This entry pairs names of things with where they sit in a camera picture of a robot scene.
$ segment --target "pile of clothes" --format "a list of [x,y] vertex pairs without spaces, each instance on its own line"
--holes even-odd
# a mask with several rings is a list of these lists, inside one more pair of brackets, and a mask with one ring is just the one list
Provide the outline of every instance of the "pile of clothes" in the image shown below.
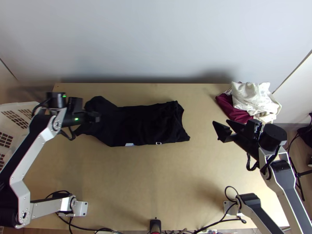
[[269,91],[270,83],[236,83],[216,97],[216,101],[229,119],[246,123],[257,119],[272,123],[282,108]]

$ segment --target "wooden table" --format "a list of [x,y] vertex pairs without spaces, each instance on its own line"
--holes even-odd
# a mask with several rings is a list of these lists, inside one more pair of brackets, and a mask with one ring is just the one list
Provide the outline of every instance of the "wooden table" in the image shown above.
[[[246,153],[234,143],[217,140],[212,121],[227,117],[215,96],[228,84],[57,83],[55,92],[81,97],[84,102],[104,96],[117,106],[151,105],[177,100],[185,109],[183,126],[191,139],[163,145],[108,147],[92,136],[68,141],[58,135],[47,142],[25,182],[32,200],[57,190],[69,190],[89,202],[86,217],[74,218],[83,227],[148,230],[159,218],[163,230],[198,229],[223,216],[224,189],[255,193],[279,226],[287,220],[277,196],[259,170],[246,170]],[[254,228],[246,218],[214,226]],[[54,214],[32,220],[28,227],[67,229]]]

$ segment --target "black t-shirt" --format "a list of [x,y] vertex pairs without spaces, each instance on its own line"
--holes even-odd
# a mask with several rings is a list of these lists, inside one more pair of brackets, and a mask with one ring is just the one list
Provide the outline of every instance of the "black t-shirt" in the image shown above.
[[117,107],[101,96],[88,101],[86,111],[101,114],[98,123],[82,124],[75,134],[92,135],[108,146],[164,144],[188,141],[182,126],[184,109],[177,101],[150,106]]

